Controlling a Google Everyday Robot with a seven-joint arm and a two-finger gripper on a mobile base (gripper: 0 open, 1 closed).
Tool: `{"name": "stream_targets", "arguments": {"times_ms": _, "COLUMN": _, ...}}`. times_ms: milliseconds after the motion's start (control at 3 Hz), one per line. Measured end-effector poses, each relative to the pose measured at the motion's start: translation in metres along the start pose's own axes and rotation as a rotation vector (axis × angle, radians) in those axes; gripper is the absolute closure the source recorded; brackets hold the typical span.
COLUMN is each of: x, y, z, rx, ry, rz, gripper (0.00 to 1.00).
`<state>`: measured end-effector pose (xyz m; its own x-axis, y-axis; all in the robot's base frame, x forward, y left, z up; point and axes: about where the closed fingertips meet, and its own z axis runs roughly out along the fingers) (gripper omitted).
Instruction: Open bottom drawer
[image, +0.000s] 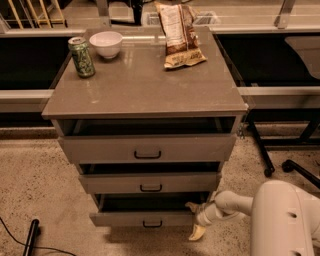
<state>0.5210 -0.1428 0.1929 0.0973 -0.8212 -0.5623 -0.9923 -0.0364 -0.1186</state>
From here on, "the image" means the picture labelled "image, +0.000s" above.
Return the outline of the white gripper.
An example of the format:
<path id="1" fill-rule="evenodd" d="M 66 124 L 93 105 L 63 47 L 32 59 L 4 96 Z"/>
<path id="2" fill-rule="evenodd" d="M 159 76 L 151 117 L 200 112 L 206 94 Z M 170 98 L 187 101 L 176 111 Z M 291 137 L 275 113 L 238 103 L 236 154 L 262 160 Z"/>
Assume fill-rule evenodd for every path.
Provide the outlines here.
<path id="1" fill-rule="evenodd" d="M 196 204 L 187 202 L 185 204 L 192 213 L 195 213 L 195 223 L 193 225 L 192 234 L 189 236 L 190 241 L 198 241 L 206 231 L 205 226 L 212 225 L 214 221 L 223 217 L 223 212 L 217 208 L 214 202 Z"/>

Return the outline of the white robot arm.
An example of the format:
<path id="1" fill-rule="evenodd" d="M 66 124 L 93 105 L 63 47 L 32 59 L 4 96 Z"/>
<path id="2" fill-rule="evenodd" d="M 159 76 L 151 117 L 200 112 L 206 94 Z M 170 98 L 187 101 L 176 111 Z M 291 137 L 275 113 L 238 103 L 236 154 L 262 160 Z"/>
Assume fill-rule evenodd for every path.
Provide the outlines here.
<path id="1" fill-rule="evenodd" d="M 211 201 L 186 206 L 194 214 L 191 241 L 218 220 L 249 216 L 250 256 L 315 256 L 319 246 L 320 199 L 284 181 L 265 182 L 252 197 L 216 191 Z"/>

